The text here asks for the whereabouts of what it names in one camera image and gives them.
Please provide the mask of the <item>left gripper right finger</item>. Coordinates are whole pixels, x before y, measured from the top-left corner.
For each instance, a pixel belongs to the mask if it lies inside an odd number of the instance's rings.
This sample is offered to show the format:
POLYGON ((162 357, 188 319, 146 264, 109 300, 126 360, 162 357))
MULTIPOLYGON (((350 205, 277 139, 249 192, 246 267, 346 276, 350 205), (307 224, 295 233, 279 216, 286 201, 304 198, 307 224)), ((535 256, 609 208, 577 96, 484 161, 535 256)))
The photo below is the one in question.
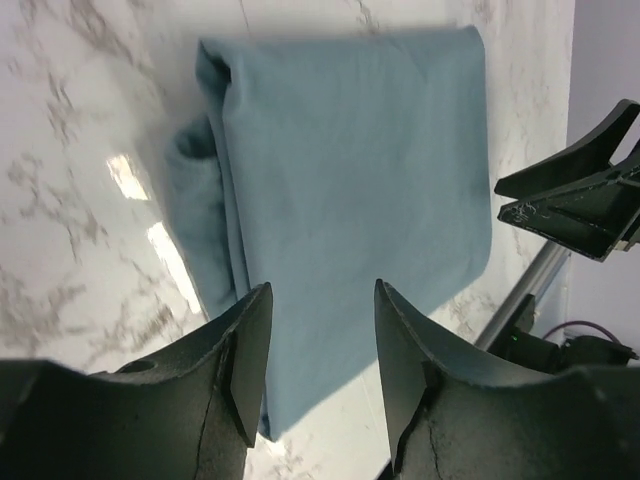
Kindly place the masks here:
POLYGON ((374 292, 391 459, 386 479, 635 479, 639 372, 549 375, 485 352, 374 292))

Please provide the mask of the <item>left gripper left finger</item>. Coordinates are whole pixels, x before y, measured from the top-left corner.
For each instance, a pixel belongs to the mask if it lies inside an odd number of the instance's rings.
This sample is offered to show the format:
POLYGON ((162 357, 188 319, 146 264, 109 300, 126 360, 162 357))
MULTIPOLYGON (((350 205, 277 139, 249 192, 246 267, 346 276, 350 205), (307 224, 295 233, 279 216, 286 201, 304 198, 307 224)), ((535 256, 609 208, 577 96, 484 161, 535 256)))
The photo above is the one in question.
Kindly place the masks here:
POLYGON ((113 373, 1 364, 5 479, 239 479, 255 444, 272 326, 269 284, 113 373))

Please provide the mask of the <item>blue t shirt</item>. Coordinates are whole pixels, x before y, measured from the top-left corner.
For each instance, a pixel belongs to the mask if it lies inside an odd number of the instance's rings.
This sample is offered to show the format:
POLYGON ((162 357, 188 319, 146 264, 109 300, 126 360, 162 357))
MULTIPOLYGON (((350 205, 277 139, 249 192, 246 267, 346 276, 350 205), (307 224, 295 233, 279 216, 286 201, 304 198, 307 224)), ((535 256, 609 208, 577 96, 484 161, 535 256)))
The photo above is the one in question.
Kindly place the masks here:
POLYGON ((375 359, 377 280, 424 312, 491 249, 478 30, 205 38, 202 112, 166 150, 170 225, 205 311, 273 289, 262 432, 278 439, 375 359))

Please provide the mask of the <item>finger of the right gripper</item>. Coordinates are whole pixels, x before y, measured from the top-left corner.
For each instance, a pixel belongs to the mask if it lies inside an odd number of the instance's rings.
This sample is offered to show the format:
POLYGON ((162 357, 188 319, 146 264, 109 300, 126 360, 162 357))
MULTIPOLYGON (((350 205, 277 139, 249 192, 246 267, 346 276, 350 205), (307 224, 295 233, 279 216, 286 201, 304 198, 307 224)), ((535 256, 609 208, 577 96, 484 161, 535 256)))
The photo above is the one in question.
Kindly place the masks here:
POLYGON ((589 259, 639 243, 639 148, 621 162, 501 207, 498 219, 589 259))
POLYGON ((638 102, 619 101, 584 137, 535 165, 501 178, 494 192, 508 198, 525 198, 606 170, 638 115, 638 102))

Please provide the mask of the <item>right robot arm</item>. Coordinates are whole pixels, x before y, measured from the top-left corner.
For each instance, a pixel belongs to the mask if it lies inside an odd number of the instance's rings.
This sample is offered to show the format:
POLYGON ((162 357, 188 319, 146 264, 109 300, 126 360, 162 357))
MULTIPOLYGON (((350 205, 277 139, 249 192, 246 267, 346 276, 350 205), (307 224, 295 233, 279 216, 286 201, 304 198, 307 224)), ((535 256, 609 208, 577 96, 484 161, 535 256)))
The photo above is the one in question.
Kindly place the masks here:
MULTIPOLYGON (((638 115, 638 102, 622 99, 574 144, 500 179, 494 191, 510 201, 500 208, 499 221, 599 262, 638 244, 639 149, 611 162, 638 115)), ((577 365, 625 367, 638 359, 607 330, 561 343, 551 339, 560 326, 532 335, 534 304, 534 294, 526 294, 491 342, 491 354, 546 374, 577 365)))

